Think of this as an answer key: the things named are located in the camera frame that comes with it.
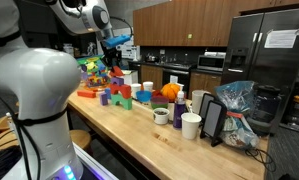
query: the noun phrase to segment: wooden cabinet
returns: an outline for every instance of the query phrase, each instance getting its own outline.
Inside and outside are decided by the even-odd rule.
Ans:
[[[299,4],[299,0],[275,0],[275,6]]]
[[[189,99],[192,98],[192,91],[202,89],[216,95],[214,88],[220,86],[221,76],[193,72],[190,77]]]
[[[133,12],[141,46],[227,46],[231,21],[242,11],[298,4],[299,0],[173,0]]]
[[[162,88],[162,68],[156,66],[141,66],[141,80],[152,81],[153,89],[160,90]]]

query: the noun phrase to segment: green block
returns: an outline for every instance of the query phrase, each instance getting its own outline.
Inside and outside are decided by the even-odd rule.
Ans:
[[[124,99],[121,94],[111,94],[111,102],[116,106],[121,103],[126,110],[132,109],[132,98]]]

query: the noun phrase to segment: white cup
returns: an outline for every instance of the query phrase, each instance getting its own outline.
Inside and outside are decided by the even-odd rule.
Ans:
[[[203,94],[209,93],[208,91],[204,90],[194,90],[192,91],[192,112],[199,114],[201,103],[202,103],[202,97]]]
[[[182,136],[186,139],[194,139],[197,136],[201,117],[194,113],[183,113],[182,119]]]
[[[143,85],[143,90],[152,92],[153,82],[146,81],[146,82],[143,82],[142,85]]]
[[[138,84],[138,83],[131,84],[131,96],[132,96],[132,98],[137,99],[136,92],[138,92],[140,90],[141,90],[141,84]]]
[[[167,124],[168,117],[169,117],[169,110],[166,108],[156,108],[155,110],[153,110],[153,119],[156,124]]]

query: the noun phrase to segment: wooden table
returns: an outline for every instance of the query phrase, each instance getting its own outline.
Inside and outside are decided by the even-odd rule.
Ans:
[[[74,92],[69,106],[130,153],[160,179],[264,179],[264,166],[244,151],[210,139],[187,140],[171,124],[156,125],[152,109],[134,101],[132,110],[101,106],[100,99]],[[259,148],[267,151],[268,139]]]

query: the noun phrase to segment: stainless steel refrigerator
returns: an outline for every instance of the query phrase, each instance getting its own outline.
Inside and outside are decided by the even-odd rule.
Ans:
[[[252,80],[281,89],[275,134],[299,78],[299,9],[233,18],[221,84]]]

